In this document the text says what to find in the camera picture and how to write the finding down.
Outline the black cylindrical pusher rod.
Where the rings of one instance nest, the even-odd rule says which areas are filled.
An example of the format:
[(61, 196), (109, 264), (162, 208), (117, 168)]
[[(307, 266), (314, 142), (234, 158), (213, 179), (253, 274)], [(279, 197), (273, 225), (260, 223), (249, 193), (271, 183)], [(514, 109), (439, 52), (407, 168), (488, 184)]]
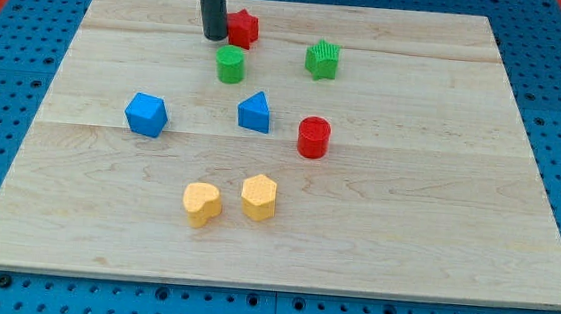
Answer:
[(204, 36), (211, 41), (221, 41), (228, 36), (227, 0), (200, 0)]

